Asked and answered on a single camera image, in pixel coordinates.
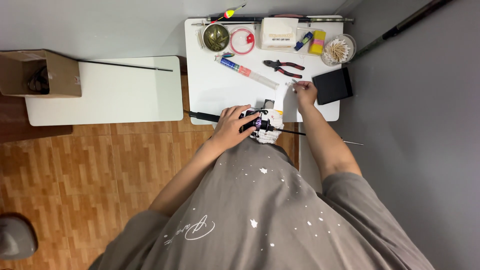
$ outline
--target metal bowl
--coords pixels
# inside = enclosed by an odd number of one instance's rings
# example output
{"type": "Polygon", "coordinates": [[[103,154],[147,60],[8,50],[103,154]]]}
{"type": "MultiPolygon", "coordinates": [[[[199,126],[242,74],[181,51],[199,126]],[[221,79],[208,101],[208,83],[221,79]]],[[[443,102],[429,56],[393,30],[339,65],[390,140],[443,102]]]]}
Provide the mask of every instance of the metal bowl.
{"type": "Polygon", "coordinates": [[[230,42],[230,34],[225,26],[210,24],[204,29],[202,41],[207,49],[215,52],[222,51],[230,42]]]}

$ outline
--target person's left hand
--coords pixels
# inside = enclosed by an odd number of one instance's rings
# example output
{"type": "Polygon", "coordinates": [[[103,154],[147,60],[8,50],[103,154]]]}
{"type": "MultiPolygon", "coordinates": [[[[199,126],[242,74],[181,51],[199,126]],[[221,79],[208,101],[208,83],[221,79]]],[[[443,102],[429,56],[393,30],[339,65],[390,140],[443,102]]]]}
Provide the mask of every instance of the person's left hand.
{"type": "Polygon", "coordinates": [[[231,108],[226,108],[220,114],[220,120],[216,125],[215,132],[213,133],[210,141],[215,144],[216,147],[220,148],[222,151],[230,149],[240,142],[242,142],[246,137],[248,137],[256,128],[253,126],[242,133],[239,132],[241,126],[257,118],[260,113],[254,113],[247,117],[239,119],[242,111],[249,109],[251,106],[233,106],[231,108]]]}

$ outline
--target white desk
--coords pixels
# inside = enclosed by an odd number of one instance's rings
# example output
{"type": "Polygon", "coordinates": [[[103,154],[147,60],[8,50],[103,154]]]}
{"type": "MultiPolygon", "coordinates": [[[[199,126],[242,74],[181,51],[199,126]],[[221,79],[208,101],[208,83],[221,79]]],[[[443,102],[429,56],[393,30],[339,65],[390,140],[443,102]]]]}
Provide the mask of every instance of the white desk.
{"type": "MultiPolygon", "coordinates": [[[[341,16],[317,16],[317,17],[341,17],[341,16]]],[[[298,112],[297,99],[291,87],[285,85],[291,82],[292,78],[274,72],[274,69],[267,67],[263,60],[280,60],[281,62],[293,62],[305,67],[300,71],[292,67],[284,69],[301,74],[302,79],[311,81],[313,76],[324,74],[341,68],[341,65],[335,67],[326,66],[320,56],[299,55],[295,53],[262,50],[260,46],[260,25],[226,25],[230,31],[233,28],[243,26],[255,31],[256,48],[245,56],[234,56],[230,61],[245,66],[254,72],[280,84],[275,91],[252,79],[249,79],[234,70],[229,69],[214,61],[216,53],[207,49],[201,49],[198,37],[195,35],[201,27],[192,26],[194,23],[205,22],[206,19],[187,19],[185,21],[185,42],[187,47],[187,66],[188,66],[188,85],[190,95],[190,110],[195,112],[204,112],[219,115],[226,107],[235,105],[251,104],[259,108],[263,105],[265,99],[275,100],[275,109],[283,111],[284,122],[302,122],[302,117],[298,112]]],[[[299,23],[299,27],[308,27],[307,23],[299,23]]],[[[312,28],[322,29],[326,32],[326,40],[329,40],[343,33],[343,23],[312,23],[312,28]]],[[[327,121],[338,120],[340,110],[340,101],[332,102],[326,105],[317,105],[317,109],[323,114],[327,121]]],[[[191,118],[193,124],[208,124],[211,122],[191,118]]]]}
{"type": "Polygon", "coordinates": [[[178,121],[183,118],[176,56],[97,60],[171,69],[79,63],[81,98],[25,98],[32,126],[178,121]]]}

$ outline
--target glass cup of cotton swabs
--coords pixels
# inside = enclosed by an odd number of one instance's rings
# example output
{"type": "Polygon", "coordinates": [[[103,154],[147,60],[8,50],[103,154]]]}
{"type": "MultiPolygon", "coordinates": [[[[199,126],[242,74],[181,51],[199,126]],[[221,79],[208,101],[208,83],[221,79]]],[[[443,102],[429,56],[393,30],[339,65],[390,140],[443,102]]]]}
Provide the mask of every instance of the glass cup of cotton swabs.
{"type": "Polygon", "coordinates": [[[325,65],[333,67],[338,64],[343,64],[355,55],[357,51],[357,44],[352,36],[347,34],[341,34],[331,39],[320,57],[325,65]]]}

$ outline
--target pliers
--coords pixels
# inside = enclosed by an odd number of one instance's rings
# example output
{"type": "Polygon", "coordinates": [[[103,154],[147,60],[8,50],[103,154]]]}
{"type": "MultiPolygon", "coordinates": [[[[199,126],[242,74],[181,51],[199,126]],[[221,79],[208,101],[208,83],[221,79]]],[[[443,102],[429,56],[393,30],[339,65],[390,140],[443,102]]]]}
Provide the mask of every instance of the pliers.
{"type": "Polygon", "coordinates": [[[287,76],[290,76],[290,77],[294,77],[294,78],[299,78],[301,79],[302,76],[299,75],[299,74],[293,74],[293,73],[290,73],[286,70],[284,70],[283,68],[281,68],[280,66],[290,66],[290,67],[294,67],[296,69],[300,69],[300,70],[304,70],[305,67],[302,67],[300,65],[297,65],[295,63],[291,63],[291,62],[280,62],[280,60],[277,60],[276,62],[275,61],[271,61],[271,60],[265,60],[264,61],[264,64],[269,66],[269,67],[273,67],[275,69],[275,71],[280,71],[281,73],[287,75],[287,76]]]}

